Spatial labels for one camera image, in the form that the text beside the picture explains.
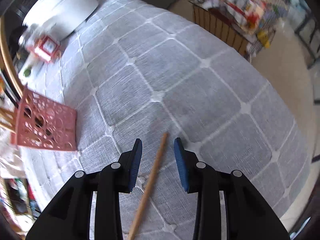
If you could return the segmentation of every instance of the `wooden crate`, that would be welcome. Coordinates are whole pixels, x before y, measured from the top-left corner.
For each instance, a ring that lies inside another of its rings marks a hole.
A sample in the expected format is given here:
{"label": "wooden crate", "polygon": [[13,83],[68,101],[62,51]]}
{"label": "wooden crate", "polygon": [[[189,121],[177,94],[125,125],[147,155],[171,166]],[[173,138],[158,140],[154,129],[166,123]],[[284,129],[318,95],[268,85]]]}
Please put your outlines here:
{"label": "wooden crate", "polygon": [[234,30],[226,18],[217,17],[217,15],[195,4],[193,4],[193,11],[196,24],[233,47],[242,57],[245,57],[248,40]]}

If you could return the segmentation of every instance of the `beige floor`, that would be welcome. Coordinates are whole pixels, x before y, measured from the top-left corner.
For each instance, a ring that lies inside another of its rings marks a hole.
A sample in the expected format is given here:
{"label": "beige floor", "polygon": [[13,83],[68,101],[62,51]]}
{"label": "beige floor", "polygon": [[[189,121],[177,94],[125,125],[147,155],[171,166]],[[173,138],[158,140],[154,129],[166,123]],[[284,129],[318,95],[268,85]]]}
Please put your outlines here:
{"label": "beige floor", "polygon": [[[169,10],[193,21],[193,9],[188,0],[177,0]],[[298,127],[307,140],[309,154],[317,155],[320,154],[320,136],[317,132],[320,125],[320,106],[313,105],[313,82],[318,81],[320,85],[320,67],[315,67],[312,71],[307,70],[308,53],[293,32],[293,28],[296,28],[301,19],[301,13],[290,11],[289,19],[279,24],[271,47],[262,50],[251,63],[270,81],[295,116]],[[282,216],[281,221],[288,231],[307,204],[319,171],[320,163],[311,165],[305,186]]]}

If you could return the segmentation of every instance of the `silver screw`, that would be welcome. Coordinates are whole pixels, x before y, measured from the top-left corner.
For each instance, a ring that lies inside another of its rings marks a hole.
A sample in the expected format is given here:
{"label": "silver screw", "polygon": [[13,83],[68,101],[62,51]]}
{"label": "silver screw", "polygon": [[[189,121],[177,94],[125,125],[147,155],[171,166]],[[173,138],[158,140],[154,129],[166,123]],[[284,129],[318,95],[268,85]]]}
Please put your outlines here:
{"label": "silver screw", "polygon": [[113,169],[119,169],[120,166],[121,166],[120,163],[112,163],[112,164],[111,164],[111,168],[113,168]]}
{"label": "silver screw", "polygon": [[238,170],[235,170],[235,171],[233,171],[233,175],[235,175],[236,177],[241,177],[242,176],[242,172],[238,171]]}
{"label": "silver screw", "polygon": [[205,163],[203,163],[203,162],[198,162],[198,163],[196,164],[196,166],[197,166],[199,169],[203,169],[203,168],[205,168]]}
{"label": "silver screw", "polygon": [[83,175],[84,175],[84,172],[83,172],[83,171],[77,171],[77,172],[75,173],[75,177],[76,177],[76,178],[81,178]]}

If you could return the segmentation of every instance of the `white rice cooker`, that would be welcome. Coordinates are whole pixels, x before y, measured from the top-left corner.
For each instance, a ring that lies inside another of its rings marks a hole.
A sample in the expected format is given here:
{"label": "white rice cooker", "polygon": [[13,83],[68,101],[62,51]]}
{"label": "white rice cooker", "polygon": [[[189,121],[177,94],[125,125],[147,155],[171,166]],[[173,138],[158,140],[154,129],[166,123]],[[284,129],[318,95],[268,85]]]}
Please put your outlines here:
{"label": "white rice cooker", "polygon": [[61,41],[86,20],[97,6],[98,0],[38,0],[23,24],[42,26]]}

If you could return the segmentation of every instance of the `pink plastic basket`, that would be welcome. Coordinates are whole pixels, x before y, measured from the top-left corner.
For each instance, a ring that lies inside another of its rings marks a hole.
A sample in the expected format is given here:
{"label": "pink plastic basket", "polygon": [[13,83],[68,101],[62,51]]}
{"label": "pink plastic basket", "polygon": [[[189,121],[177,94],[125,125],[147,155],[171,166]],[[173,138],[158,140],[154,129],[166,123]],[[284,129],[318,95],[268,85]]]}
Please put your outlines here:
{"label": "pink plastic basket", "polygon": [[25,88],[12,142],[18,146],[76,151],[76,110]]}

